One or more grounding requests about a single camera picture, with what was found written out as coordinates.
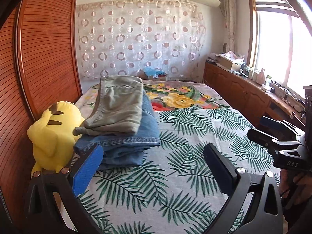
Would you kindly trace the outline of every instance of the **blue denim jeans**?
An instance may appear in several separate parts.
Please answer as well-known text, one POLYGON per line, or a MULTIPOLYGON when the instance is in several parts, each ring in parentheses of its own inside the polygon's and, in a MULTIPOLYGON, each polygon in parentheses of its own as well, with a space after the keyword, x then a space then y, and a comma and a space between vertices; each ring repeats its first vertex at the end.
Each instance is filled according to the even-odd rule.
POLYGON ((133 136, 83 135, 75 144, 78 155, 84 154, 92 145, 103 147, 104 157, 99 169, 141 165, 144 151, 160 146, 159 129, 149 97, 143 91, 142 119, 138 132, 133 136))

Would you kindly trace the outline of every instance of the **bed sheet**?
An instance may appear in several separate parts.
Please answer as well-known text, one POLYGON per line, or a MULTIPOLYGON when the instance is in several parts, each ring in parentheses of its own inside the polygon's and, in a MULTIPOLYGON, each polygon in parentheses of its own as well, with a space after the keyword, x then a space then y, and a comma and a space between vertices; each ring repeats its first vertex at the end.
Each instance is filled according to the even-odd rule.
POLYGON ((279 182, 279 169, 266 149, 248 140, 252 125, 237 110, 193 106, 155 112, 155 117, 161 146, 146 151, 143 165, 99 170, 78 196, 104 233, 201 234, 227 199, 203 159, 207 143, 236 167, 258 174, 271 170, 279 182))
MULTIPOLYGON (((171 111, 191 106, 203 109, 230 107, 215 90, 203 83, 150 80, 143 80, 143 83, 154 111, 171 111)), ((92 112, 98 89, 99 84, 92 86, 75 104, 85 118, 92 112)))

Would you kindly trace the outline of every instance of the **window blind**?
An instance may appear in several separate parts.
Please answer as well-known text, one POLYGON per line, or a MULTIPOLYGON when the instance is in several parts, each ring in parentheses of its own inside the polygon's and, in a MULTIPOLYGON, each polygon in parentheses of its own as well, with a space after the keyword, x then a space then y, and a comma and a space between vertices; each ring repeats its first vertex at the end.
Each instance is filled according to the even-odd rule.
POLYGON ((298 17, 295 10, 286 0, 253 0, 256 11, 269 11, 298 17))

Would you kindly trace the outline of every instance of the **black plastic basket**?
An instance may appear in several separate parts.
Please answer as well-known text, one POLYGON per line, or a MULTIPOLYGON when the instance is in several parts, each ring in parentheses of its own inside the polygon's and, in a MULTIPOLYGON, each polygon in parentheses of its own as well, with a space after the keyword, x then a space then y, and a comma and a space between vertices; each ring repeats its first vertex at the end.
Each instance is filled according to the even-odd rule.
POLYGON ((305 143, 312 152, 312 85, 304 86, 305 89, 305 143))

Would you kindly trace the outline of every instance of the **yellow plush toy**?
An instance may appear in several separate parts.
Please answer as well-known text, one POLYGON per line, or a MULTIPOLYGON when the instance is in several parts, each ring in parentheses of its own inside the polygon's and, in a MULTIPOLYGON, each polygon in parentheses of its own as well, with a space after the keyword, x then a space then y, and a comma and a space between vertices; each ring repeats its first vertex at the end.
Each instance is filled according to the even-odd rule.
POLYGON ((57 102, 43 112, 27 130, 33 143, 32 152, 35 171, 42 169, 58 173, 68 164, 73 156, 73 147, 80 136, 73 136, 73 130, 85 119, 79 109, 70 102, 57 102))

